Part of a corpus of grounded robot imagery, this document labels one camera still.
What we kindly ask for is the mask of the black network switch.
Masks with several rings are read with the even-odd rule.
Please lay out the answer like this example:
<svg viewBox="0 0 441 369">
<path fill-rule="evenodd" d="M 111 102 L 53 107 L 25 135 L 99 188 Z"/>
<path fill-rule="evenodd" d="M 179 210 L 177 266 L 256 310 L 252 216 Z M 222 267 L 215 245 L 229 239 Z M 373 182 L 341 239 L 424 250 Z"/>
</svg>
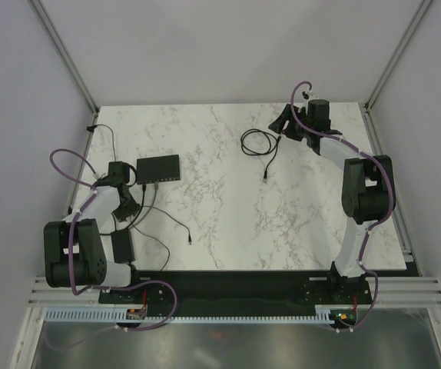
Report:
<svg viewBox="0 0 441 369">
<path fill-rule="evenodd" d="M 180 181 L 181 166 L 179 155 L 163 155 L 139 158 L 136 161 L 137 184 Z"/>
</svg>

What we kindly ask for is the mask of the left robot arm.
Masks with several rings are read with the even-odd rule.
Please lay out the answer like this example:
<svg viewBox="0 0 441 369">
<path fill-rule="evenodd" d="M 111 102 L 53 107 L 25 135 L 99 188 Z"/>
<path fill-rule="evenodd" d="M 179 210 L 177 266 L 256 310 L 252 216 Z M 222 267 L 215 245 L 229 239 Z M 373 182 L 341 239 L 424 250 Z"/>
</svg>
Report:
<svg viewBox="0 0 441 369">
<path fill-rule="evenodd" d="M 93 287 L 116 288 L 126 303 L 141 298 L 143 285 L 132 278 L 131 262 L 106 258 L 100 230 L 110 218 L 125 221 L 140 205 L 129 191 L 130 165 L 108 164 L 108 174 L 97 180 L 83 204 L 43 231 L 45 278 L 52 288 L 70 288 L 75 295 Z"/>
</svg>

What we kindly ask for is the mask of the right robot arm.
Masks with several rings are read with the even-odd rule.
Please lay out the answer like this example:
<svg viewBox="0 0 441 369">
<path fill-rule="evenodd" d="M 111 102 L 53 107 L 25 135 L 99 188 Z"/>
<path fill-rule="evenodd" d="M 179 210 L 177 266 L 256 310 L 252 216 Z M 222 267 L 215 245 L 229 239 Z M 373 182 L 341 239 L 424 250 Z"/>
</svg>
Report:
<svg viewBox="0 0 441 369">
<path fill-rule="evenodd" d="M 347 223 L 340 252 L 328 273 L 326 293 L 335 303 L 352 297 L 367 301 L 366 250 L 374 228 L 387 221 L 396 206 L 391 158 L 361 151 L 332 129 L 330 103 L 323 99 L 309 100 L 302 108 L 286 105 L 269 129 L 305 141 L 315 154 L 343 172 L 341 204 Z"/>
</svg>

